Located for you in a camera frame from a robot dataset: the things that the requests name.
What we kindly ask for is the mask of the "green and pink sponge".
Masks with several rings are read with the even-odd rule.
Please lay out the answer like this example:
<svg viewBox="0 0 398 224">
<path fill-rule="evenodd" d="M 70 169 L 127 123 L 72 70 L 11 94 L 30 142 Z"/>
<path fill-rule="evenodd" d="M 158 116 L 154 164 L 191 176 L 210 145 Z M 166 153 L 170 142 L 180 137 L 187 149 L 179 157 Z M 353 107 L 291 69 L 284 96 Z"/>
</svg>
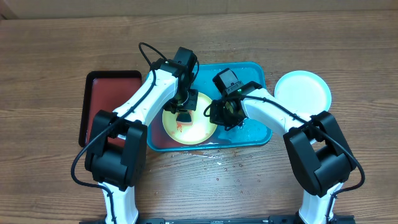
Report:
<svg viewBox="0 0 398 224">
<path fill-rule="evenodd" d="M 176 123 L 182 126 L 192 125 L 192 117 L 190 113 L 179 113 L 176 117 Z"/>
</svg>

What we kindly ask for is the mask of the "yellow-green plate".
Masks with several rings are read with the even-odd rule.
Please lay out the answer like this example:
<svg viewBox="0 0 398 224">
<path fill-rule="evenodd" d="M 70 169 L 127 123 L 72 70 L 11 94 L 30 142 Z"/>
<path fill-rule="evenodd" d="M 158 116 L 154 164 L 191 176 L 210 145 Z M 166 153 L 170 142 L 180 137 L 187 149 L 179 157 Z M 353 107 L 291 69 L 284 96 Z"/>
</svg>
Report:
<svg viewBox="0 0 398 224">
<path fill-rule="evenodd" d="M 217 125 L 210 122 L 209 117 L 203 115 L 211 98 L 203 93 L 198 94 L 197 108 L 189 111 L 190 122 L 177 121 L 178 113 L 172 114 L 163 110 L 162 124 L 165 132 L 174 140 L 182 144 L 194 145 L 206 141 L 216 130 Z"/>
</svg>

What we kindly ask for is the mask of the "light blue plate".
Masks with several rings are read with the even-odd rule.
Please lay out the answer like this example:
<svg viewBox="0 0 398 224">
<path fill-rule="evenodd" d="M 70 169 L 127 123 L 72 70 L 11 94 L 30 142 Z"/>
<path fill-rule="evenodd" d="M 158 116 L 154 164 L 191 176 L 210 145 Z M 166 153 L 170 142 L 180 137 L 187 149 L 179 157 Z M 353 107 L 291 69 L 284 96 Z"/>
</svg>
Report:
<svg viewBox="0 0 398 224">
<path fill-rule="evenodd" d="M 282 76 L 274 89 L 274 97 L 309 115 L 328 111 L 332 97 L 329 86 L 315 73 L 296 70 Z"/>
</svg>

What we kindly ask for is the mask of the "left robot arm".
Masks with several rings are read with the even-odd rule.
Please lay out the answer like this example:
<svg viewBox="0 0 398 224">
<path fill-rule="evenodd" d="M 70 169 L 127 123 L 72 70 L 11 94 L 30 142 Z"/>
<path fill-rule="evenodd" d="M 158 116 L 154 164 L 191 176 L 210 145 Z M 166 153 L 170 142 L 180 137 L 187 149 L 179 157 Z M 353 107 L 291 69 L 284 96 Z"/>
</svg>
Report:
<svg viewBox="0 0 398 224">
<path fill-rule="evenodd" d="M 191 88 L 198 60 L 164 58 L 150 65 L 145 82 L 121 106 L 93 117 L 88 142 L 80 154 L 91 172 L 92 188 L 104 195 L 103 223 L 136 223 L 134 186 L 146 163 L 148 126 L 161 109 L 172 113 L 195 110 L 197 90 Z"/>
</svg>

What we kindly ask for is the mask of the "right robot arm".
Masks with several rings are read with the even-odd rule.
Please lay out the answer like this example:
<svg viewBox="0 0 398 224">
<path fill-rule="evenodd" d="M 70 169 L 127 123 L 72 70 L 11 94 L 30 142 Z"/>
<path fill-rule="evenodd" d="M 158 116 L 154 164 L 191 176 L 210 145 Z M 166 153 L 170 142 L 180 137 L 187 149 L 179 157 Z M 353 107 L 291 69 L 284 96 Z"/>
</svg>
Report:
<svg viewBox="0 0 398 224">
<path fill-rule="evenodd" d="M 294 223 L 354 223 L 333 213 L 336 196 L 358 162 L 330 113 L 298 114 L 256 82 L 217 83 L 221 98 L 205 109 L 211 123 L 229 131 L 256 120 L 284 139 L 295 178 L 304 189 Z"/>
</svg>

